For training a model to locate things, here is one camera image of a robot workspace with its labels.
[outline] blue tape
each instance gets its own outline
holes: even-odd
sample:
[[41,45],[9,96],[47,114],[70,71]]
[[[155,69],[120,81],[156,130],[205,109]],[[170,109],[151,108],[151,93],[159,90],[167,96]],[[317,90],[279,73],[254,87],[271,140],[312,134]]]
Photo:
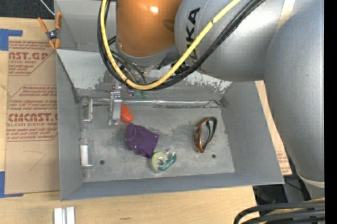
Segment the blue tape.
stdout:
[[0,198],[7,198],[7,197],[20,197],[23,194],[10,194],[10,195],[5,195],[5,172],[0,171]]
[[22,30],[0,29],[0,50],[8,51],[8,38],[10,36],[22,36]]

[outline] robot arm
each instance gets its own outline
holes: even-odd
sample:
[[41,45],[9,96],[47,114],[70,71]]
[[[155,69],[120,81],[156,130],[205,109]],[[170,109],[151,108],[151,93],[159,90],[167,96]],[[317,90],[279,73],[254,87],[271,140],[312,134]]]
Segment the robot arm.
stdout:
[[211,23],[167,85],[195,70],[225,81],[264,80],[286,150],[318,198],[324,196],[324,0],[295,0],[279,27],[284,1],[241,0],[215,23],[233,0],[117,0],[116,48],[146,71],[179,62]]

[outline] black cable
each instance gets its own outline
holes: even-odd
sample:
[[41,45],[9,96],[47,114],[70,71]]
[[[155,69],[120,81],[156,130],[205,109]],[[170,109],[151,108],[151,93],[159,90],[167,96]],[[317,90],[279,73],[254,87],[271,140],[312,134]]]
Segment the black cable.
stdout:
[[[104,13],[104,22],[105,22],[105,24],[106,24],[106,20],[107,20],[107,15],[108,15],[109,7],[110,7],[110,0],[108,0],[107,6],[105,8],[105,13]],[[115,72],[115,70],[114,70],[114,68],[113,68],[110,60],[108,59],[108,56],[106,54],[106,50],[105,50],[105,48],[103,46],[100,17],[98,17],[98,30],[97,30],[97,34],[98,34],[98,36],[97,36],[97,38],[98,38],[98,47],[99,47],[99,50],[100,50],[100,54],[101,54],[102,60],[103,60],[103,62],[105,64],[107,70],[110,72],[110,74],[115,79],[117,79],[119,82],[125,84],[125,82]],[[109,41],[111,43],[113,43],[115,40],[116,40],[116,36],[113,36],[113,37],[111,37],[109,39]],[[114,59],[116,61],[118,61],[120,64],[122,64],[125,67],[125,69],[127,69],[130,72],[130,75],[132,75],[131,68],[133,68],[141,76],[141,78],[143,80],[143,83],[146,84],[146,78],[145,78],[144,74],[135,65],[133,65],[130,61],[122,58],[121,56],[119,56],[116,53],[113,53],[112,56],[114,57]]]
[[307,219],[310,217],[325,217],[324,210],[318,211],[294,211],[264,215],[245,221],[245,224],[258,224],[261,221],[287,221],[292,219]]
[[163,84],[157,86],[156,88],[150,89],[149,91],[161,90],[172,86],[188,75],[192,74],[196,71],[202,63],[228,38],[234,30],[240,25],[240,23],[255,10],[258,6],[260,6],[266,0],[250,0],[240,11],[239,13],[229,22],[226,28],[221,32],[221,34],[216,38],[213,44],[207,49],[207,51],[187,70],[183,71],[181,74],[177,74],[173,76],[171,79],[165,81]]
[[[108,43],[109,43],[109,45],[111,45],[111,44],[115,43],[115,41],[116,41],[116,36],[113,36],[113,37],[111,37],[111,38],[108,40]],[[110,51],[111,51],[111,53],[112,53],[112,56],[113,56],[114,58],[118,58],[118,59],[119,59],[119,62],[120,62],[122,65],[128,65],[129,68],[132,68],[133,70],[135,70],[135,71],[140,75],[140,77],[142,78],[143,83],[144,83],[144,84],[147,83],[146,78],[145,78],[143,72],[142,72],[137,66],[135,66],[134,64],[132,64],[128,59],[122,57],[120,54],[118,54],[118,53],[116,53],[116,52],[114,52],[114,51],[112,51],[112,50],[110,50]]]
[[293,184],[290,184],[289,182],[285,182],[286,184],[288,184],[288,185],[290,185],[291,187],[293,187],[293,188],[295,188],[295,189],[298,189],[298,190],[301,190],[302,191],[302,189],[301,188],[299,188],[299,187],[297,187],[297,186],[294,186]]
[[239,224],[240,219],[244,216],[254,213],[254,212],[263,212],[263,211],[272,211],[278,209],[316,209],[322,210],[325,209],[325,202],[302,202],[302,203],[273,203],[273,204],[264,204],[259,206],[254,206],[247,208],[241,211],[234,219],[234,224]]
[[293,219],[293,220],[284,220],[284,221],[268,221],[265,224],[317,223],[319,221],[324,221],[324,220],[325,220],[325,217],[313,217],[313,218],[306,218],[306,219]]

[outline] yellow cable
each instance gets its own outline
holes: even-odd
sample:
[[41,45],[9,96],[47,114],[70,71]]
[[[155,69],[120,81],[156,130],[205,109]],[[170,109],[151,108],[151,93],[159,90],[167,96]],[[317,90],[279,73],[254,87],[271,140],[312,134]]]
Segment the yellow cable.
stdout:
[[185,62],[185,60],[189,57],[189,55],[193,52],[193,50],[198,46],[198,44],[201,42],[201,40],[204,38],[204,36],[211,30],[213,25],[217,23],[228,11],[230,11],[234,6],[236,6],[239,2],[242,0],[232,0],[228,5],[226,5],[207,25],[203,30],[200,32],[200,34],[194,39],[191,46],[185,51],[185,53],[180,57],[180,59],[172,66],[172,68],[159,80],[148,84],[148,85],[140,85],[136,84],[130,80],[123,74],[121,69],[117,66],[115,60],[112,57],[108,40],[106,37],[106,31],[105,31],[105,22],[104,22],[104,14],[105,14],[105,6],[107,4],[107,0],[102,0],[102,7],[100,12],[100,19],[101,19],[101,32],[102,32],[102,38],[103,38],[103,44],[104,48],[106,50],[107,56],[116,71],[116,73],[121,77],[121,79],[130,87],[138,90],[150,90],[153,88],[156,88],[157,86],[161,85],[163,82],[165,82],[172,74],[175,73],[175,71]]

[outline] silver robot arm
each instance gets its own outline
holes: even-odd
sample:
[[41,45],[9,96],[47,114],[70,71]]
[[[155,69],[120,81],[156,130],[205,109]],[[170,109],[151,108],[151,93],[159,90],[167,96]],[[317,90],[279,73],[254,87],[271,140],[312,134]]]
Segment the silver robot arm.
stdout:
[[[180,54],[231,0],[183,0],[175,19]],[[274,122],[311,197],[324,197],[324,0],[267,0],[247,16],[198,71],[226,81],[264,80]],[[236,16],[236,5],[190,55],[193,64]]]

